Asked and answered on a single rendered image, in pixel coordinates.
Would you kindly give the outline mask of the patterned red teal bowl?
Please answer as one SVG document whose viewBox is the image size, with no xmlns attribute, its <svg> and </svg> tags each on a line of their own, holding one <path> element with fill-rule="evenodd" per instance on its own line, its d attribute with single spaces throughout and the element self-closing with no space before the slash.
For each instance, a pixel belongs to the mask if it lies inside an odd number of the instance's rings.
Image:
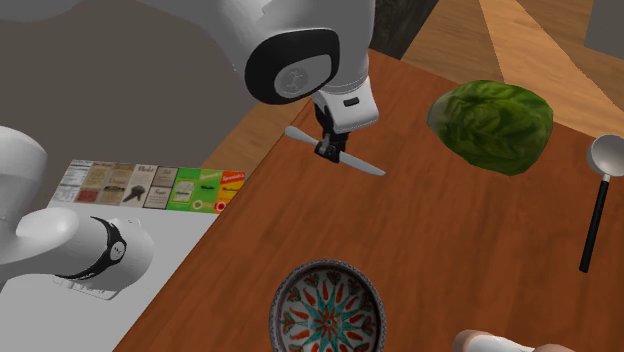
<svg viewBox="0 0 624 352">
<path fill-rule="evenodd" d="M 386 315 L 361 271 L 343 261 L 317 259 L 282 281 L 268 330 L 273 352 L 383 352 Z"/>
</svg>

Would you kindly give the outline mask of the white knife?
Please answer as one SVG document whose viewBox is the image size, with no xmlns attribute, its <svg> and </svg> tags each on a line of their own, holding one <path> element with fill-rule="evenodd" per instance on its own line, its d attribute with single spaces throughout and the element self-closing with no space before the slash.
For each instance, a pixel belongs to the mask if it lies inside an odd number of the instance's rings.
<svg viewBox="0 0 624 352">
<path fill-rule="evenodd" d="M 341 151 L 337 146 L 332 145 L 330 143 L 329 137 L 324 137 L 322 141 L 318 141 L 294 126 L 287 126 L 285 128 L 284 134 L 292 139 L 313 145 L 315 147 L 315 153 L 317 155 L 331 162 L 344 163 L 352 168 L 376 176 L 385 175 L 384 170 L 379 169 L 376 166 L 369 164 L 357 157 L 354 157 L 344 151 Z"/>
</svg>

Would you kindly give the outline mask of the green lettuce head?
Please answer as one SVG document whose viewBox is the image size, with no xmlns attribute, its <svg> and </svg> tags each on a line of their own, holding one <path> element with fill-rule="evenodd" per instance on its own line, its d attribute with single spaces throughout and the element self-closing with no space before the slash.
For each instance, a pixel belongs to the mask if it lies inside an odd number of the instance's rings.
<svg viewBox="0 0 624 352">
<path fill-rule="evenodd" d="M 526 172 L 552 133 L 547 101 L 521 86 L 474 80 L 441 95 L 430 106 L 427 126 L 469 164 L 506 176 Z"/>
</svg>

